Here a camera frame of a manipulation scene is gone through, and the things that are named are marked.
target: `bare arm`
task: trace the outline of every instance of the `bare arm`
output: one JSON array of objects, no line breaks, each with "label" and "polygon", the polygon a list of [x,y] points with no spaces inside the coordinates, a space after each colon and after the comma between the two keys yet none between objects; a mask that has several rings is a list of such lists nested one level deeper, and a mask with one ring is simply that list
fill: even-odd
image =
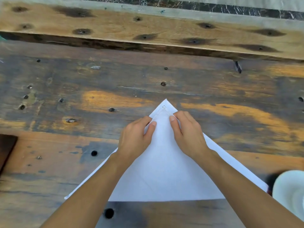
[{"label": "bare arm", "polygon": [[146,116],[129,124],[121,133],[117,152],[67,199],[43,224],[42,228],[94,228],[116,184],[129,166],[151,143],[156,122]]},{"label": "bare arm", "polygon": [[304,223],[266,192],[227,164],[208,148],[198,122],[179,111],[171,116],[171,126],[180,149],[191,157],[212,179],[246,228],[300,228]]}]

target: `nail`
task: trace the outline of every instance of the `nail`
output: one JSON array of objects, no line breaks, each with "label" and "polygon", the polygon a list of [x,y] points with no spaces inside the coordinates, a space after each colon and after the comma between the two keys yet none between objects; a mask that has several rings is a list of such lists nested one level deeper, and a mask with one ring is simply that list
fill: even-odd
[{"label": "nail", "polygon": [[175,117],[174,116],[170,116],[169,119],[170,119],[170,122],[173,122],[175,120]]}]

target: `triangular folded paper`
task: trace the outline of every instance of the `triangular folded paper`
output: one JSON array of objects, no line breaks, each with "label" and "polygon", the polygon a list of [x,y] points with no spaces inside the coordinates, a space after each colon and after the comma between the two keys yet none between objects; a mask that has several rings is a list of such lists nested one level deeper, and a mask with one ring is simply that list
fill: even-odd
[{"label": "triangular folded paper", "polygon": [[[157,122],[152,142],[123,174],[109,201],[163,202],[225,198],[210,177],[177,146],[169,122],[169,116],[175,112],[177,109],[165,99],[150,114],[152,121]],[[262,190],[267,191],[266,183],[205,134],[204,137],[210,149],[215,150],[228,164]],[[107,160],[108,158],[65,199],[68,199]]]}]

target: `hand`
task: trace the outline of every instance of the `hand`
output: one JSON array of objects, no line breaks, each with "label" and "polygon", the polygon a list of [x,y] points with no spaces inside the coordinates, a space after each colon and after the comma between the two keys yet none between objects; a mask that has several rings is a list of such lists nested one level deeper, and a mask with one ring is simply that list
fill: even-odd
[{"label": "hand", "polygon": [[181,123],[181,129],[175,117],[170,116],[174,138],[179,148],[192,159],[196,159],[204,151],[210,150],[206,144],[200,124],[186,111],[174,114]]},{"label": "hand", "polygon": [[143,133],[151,120],[152,118],[145,116],[130,123],[121,132],[117,153],[127,161],[135,161],[150,145],[156,122],[150,124],[145,135]]}]

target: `white paper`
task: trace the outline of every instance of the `white paper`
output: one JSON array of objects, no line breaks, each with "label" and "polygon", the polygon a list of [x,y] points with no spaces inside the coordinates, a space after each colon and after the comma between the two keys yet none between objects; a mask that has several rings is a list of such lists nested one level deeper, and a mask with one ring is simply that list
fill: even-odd
[{"label": "white paper", "polygon": [[[152,121],[157,122],[152,142],[145,152],[139,156],[123,174],[112,192],[109,201],[164,202],[225,198],[210,177],[196,162],[179,149],[174,140],[173,130],[169,121],[169,116],[175,112],[177,112],[177,109],[165,99],[150,114]],[[208,147],[215,150],[228,164],[262,190],[268,190],[266,183],[260,180],[208,136],[204,134],[204,137]],[[107,160],[108,158],[73,192],[66,196],[65,199],[68,199]]]}]

